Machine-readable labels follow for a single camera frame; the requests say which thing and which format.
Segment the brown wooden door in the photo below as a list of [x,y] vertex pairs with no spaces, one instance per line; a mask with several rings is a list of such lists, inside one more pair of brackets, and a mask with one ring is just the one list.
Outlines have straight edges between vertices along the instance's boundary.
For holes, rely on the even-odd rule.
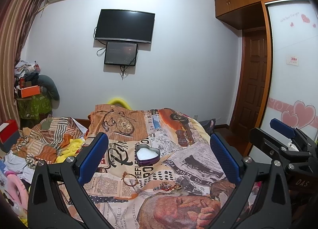
[[242,31],[242,58],[236,102],[230,131],[238,137],[234,146],[242,154],[251,149],[250,130],[260,126],[268,95],[270,59],[267,54],[267,31],[257,27]]

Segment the green patterned bag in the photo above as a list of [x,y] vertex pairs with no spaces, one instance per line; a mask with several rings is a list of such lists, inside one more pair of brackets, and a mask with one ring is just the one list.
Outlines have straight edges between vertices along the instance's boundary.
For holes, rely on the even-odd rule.
[[17,98],[17,105],[19,117],[26,120],[39,120],[41,114],[48,114],[52,111],[51,99],[43,94]]

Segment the striped red curtain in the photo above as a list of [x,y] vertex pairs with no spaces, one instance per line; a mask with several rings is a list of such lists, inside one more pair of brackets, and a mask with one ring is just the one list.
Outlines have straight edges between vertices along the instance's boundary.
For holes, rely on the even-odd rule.
[[15,100],[15,65],[44,0],[1,0],[1,123],[20,124]]

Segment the yellow cloth strip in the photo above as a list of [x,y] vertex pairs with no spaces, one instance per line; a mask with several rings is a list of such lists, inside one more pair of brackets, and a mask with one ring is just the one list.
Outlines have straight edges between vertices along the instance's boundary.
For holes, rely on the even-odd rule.
[[55,159],[55,163],[62,163],[70,156],[76,156],[81,150],[85,141],[83,139],[71,139],[68,146]]

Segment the orange box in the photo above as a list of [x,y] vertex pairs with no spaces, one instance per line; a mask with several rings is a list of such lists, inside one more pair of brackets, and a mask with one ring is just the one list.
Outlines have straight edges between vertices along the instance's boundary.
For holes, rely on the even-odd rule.
[[40,86],[35,85],[35,86],[30,86],[27,88],[22,88],[20,90],[21,98],[27,98],[27,97],[32,97],[34,95],[40,94]]

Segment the pink plush slipper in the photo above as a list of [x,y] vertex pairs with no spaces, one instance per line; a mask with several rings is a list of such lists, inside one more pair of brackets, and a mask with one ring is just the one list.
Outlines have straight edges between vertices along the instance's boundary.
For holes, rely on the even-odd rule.
[[16,174],[7,173],[7,192],[23,209],[27,210],[29,193]]

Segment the white sliding wardrobe door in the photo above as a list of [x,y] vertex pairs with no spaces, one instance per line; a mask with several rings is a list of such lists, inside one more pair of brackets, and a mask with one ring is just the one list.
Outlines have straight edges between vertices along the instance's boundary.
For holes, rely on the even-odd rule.
[[272,73],[260,128],[289,146],[270,127],[274,118],[317,140],[317,13],[308,0],[265,3],[269,19]]

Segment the small black wall monitor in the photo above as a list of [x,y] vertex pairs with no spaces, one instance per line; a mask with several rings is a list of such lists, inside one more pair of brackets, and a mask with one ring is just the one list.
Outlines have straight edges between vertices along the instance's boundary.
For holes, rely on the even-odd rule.
[[135,66],[138,44],[126,42],[107,42],[104,64],[113,66]]

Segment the yellow headboard cushion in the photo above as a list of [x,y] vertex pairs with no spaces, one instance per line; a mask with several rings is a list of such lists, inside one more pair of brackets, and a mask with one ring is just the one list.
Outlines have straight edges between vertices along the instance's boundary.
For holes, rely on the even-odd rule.
[[123,108],[126,108],[127,110],[131,110],[132,109],[130,107],[130,105],[125,100],[123,100],[122,98],[113,98],[113,99],[109,100],[107,104],[121,106]]

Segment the red and white box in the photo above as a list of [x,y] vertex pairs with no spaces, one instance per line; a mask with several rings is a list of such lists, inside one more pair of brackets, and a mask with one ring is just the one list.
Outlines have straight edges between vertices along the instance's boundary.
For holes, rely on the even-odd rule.
[[7,120],[0,127],[1,150],[8,153],[20,138],[16,120]]

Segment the newspaper print bed quilt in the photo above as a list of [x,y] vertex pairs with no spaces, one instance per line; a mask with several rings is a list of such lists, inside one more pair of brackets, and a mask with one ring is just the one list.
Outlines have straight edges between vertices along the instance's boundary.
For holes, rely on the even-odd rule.
[[113,228],[205,228],[235,190],[210,133],[185,114],[101,104],[89,121],[48,117],[20,132],[4,157],[1,193],[22,222],[36,165],[78,157],[99,133],[105,153],[83,188]]

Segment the heart-shaped purple tin box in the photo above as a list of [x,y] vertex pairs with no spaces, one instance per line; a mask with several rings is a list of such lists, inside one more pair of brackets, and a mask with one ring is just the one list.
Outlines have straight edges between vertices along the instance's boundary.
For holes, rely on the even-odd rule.
[[135,151],[137,163],[140,167],[156,164],[161,158],[161,152],[158,148],[149,147],[146,144],[137,146]]

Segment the black wall television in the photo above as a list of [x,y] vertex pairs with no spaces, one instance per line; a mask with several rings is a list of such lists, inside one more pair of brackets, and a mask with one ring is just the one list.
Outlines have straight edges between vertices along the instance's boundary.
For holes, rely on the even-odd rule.
[[96,40],[151,43],[154,23],[154,13],[102,9],[94,38]]

